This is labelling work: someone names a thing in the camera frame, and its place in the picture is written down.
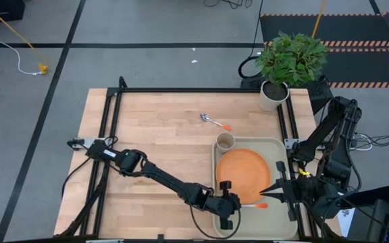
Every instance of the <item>green plant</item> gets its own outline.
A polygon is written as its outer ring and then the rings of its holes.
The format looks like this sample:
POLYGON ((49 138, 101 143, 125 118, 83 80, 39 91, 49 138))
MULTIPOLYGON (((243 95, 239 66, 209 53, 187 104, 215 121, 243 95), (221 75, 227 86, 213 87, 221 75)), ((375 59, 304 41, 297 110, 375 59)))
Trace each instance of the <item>green plant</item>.
POLYGON ((300 86, 314 81, 327 62, 328 49, 319 39, 304 34, 293 38, 283 32, 278 34, 256 60, 256 66, 262 67, 261 73, 277 85, 287 82, 300 86))

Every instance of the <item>plate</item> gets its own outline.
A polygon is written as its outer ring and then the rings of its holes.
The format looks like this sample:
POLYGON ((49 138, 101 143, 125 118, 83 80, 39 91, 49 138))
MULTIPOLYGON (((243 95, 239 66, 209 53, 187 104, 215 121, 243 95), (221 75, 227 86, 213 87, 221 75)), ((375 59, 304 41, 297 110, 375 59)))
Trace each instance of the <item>plate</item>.
POLYGON ((237 194, 243 205, 261 200, 259 192, 271 184, 271 172, 265 159, 247 148, 225 153, 219 160, 215 177, 218 184, 231 181, 230 192, 237 194))

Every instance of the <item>cup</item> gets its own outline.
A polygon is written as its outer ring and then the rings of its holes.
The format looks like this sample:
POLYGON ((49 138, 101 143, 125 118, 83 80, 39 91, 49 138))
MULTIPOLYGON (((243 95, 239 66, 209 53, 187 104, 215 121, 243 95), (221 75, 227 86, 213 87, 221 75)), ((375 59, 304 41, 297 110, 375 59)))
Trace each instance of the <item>cup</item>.
POLYGON ((235 138, 229 132, 222 132, 217 136, 215 142, 217 143, 217 150, 221 153, 226 153, 234 148, 235 138))

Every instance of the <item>tray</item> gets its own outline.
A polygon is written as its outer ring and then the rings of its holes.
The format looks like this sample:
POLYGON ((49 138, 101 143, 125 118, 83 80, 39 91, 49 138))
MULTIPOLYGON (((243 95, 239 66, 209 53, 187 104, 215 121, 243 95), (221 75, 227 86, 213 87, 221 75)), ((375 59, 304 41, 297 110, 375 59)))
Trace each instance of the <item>tray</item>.
MULTIPOLYGON (((234 149, 251 149, 259 153, 269 165, 271 171, 271 183, 280 178, 276 161, 283 161, 286 166, 286 176, 289 178, 288 158, 282 142, 275 138, 262 137, 235 137, 234 149)), ((219 185, 215 181, 215 168, 222 157, 217 150, 216 143, 212 152, 213 188, 216 194, 220 194, 219 185)), ((278 199, 264 196, 260 203, 268 203, 268 209, 256 209, 251 207, 241 208, 241 224, 238 232, 232 237, 233 240, 289 240, 293 239, 297 230, 296 221, 291 222, 288 218, 288 205, 278 199)), ((238 223, 238 213, 231 215, 234 227, 238 223)), ((221 237, 228 236, 232 230, 220 229, 219 217, 213 216, 213 228, 221 237)))

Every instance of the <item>gray floor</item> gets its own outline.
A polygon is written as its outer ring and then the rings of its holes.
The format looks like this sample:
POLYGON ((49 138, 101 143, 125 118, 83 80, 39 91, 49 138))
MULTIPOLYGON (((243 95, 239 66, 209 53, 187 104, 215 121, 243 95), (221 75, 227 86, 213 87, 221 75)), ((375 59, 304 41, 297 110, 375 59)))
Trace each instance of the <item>gray floor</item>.
MULTIPOLYGON (((24 19, 10 24, 31 42, 64 43, 78 2, 29 0, 24 19)), ((253 2, 248 9, 232 10, 226 3, 206 8, 202 0, 87 0, 74 43, 250 43, 260 1, 253 2)), ((389 11, 389 0, 377 2, 381 11, 389 11)), ((262 13, 314 14, 320 5, 321 0, 265 0, 262 13)), ((326 13, 372 10, 366 0, 329 0, 326 13)), ((1 24, 0 40, 21 42, 1 24)), ((34 77, 17 72, 15 53, 0 49, 0 220, 61 53, 42 51, 51 60, 51 70, 34 77)), ((39 58, 29 49, 20 53, 22 69, 35 72, 39 58)), ((115 86, 121 75, 131 87, 238 87, 236 69, 249 53, 218 48, 71 49, 5 240, 52 235, 72 156, 65 143, 78 133, 89 88, 115 86)), ((363 118, 358 131, 389 134, 389 89, 333 93, 359 101, 363 118)), ((363 189, 389 184, 389 147, 355 151, 353 158, 363 189)))

